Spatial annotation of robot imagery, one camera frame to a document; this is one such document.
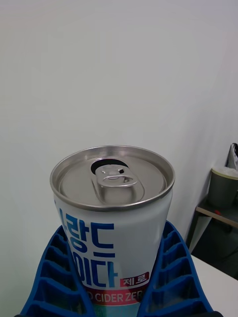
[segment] aluminum can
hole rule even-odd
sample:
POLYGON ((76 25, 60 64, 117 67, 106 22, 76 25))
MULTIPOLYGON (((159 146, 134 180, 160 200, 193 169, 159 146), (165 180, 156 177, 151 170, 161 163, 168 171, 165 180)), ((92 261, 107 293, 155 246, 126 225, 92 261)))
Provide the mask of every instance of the aluminum can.
POLYGON ((55 205, 98 317, 135 317, 160 245, 175 173, 131 146, 74 153, 53 169, 55 205))

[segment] red object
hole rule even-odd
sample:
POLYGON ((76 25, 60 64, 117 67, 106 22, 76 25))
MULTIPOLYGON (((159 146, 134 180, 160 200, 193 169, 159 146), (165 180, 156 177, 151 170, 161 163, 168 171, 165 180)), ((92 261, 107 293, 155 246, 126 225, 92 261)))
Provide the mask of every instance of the red object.
POLYGON ((85 287, 93 304, 103 306, 122 306, 141 302, 142 296, 148 284, 130 289, 92 289, 85 287))
POLYGON ((149 277, 150 277, 150 273, 146 272, 142 275, 138 275, 134 277, 121 278, 120 287, 127 287, 127 286, 133 286, 133 285, 144 283, 149 280, 149 277))

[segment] blue korean lettering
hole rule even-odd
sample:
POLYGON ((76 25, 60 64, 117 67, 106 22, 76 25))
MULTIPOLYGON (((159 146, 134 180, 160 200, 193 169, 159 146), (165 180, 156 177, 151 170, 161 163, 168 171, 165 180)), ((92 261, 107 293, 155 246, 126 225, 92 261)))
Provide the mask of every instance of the blue korean lettering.
POLYGON ((85 223, 83 220, 79 221, 79 229, 80 229, 81 240, 87 241, 86 232, 89 232, 89 227, 85 226, 85 223))
POLYGON ((69 214, 66 214, 66 219, 71 221, 71 223, 67 221, 67 226, 68 226, 69 232, 71 233, 72 236, 74 236, 75 238, 79 239, 79 234, 73 232, 73 230, 78 232, 77 218, 72 217, 69 214))
POLYGON ((62 209, 61 209, 61 208, 59 209, 59 214, 60 214, 60 217, 61 217, 61 221, 62 221, 62 224, 63 224, 63 228, 64 228, 65 231, 67 231, 67 227, 66 227, 66 225, 65 225, 65 223, 64 223, 64 220, 63 220, 63 212, 62 212, 62 209))
POLYGON ((98 248, 113 249, 113 244, 100 243, 98 241, 98 230, 114 230, 113 223, 91 223, 91 233, 93 244, 98 248))
POLYGON ((86 275, 87 284, 92 285, 89 261, 87 258, 83 258, 83 260, 84 260, 84 267, 85 267, 85 275, 86 275))
POLYGON ((74 237, 71 237, 70 238, 70 242, 72 244, 72 246, 78 250, 79 252, 82 252, 82 253, 85 253, 87 252, 88 248, 87 246, 80 240, 74 238, 74 237))
POLYGON ((114 277, 118 276, 118 273, 114 272, 114 263, 108 262, 108 279, 109 287, 115 287, 114 277))
POLYGON ((83 261, 82 261, 80 255, 78 255, 78 253, 76 253, 76 252, 73 252, 73 258, 74 258, 74 262, 77 265, 80 278, 82 281, 84 281, 85 276, 84 276, 84 269, 83 269, 83 261))
POLYGON ((96 286, 99 287, 106 287, 105 283, 99 283, 98 281, 98 265, 106 265, 105 261, 96 261, 96 260, 91 260, 91 267, 92 267, 92 275, 93 275, 93 282, 96 286))

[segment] silver can top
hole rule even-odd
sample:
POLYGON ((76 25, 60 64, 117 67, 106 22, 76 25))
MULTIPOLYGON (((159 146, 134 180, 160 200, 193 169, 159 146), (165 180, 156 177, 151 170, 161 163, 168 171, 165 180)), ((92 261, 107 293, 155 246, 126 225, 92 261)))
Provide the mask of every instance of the silver can top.
POLYGON ((114 145, 74 153, 59 162, 50 176, 56 196, 91 211, 138 208, 165 196, 174 181, 174 169, 162 156, 114 145))

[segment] gray container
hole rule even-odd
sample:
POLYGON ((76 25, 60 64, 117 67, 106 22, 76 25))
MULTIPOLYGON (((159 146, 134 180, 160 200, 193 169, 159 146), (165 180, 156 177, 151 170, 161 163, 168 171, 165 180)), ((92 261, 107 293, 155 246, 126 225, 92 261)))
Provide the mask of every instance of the gray container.
POLYGON ((228 167, 212 168, 208 202, 215 207, 231 207, 238 190, 238 171, 228 167))

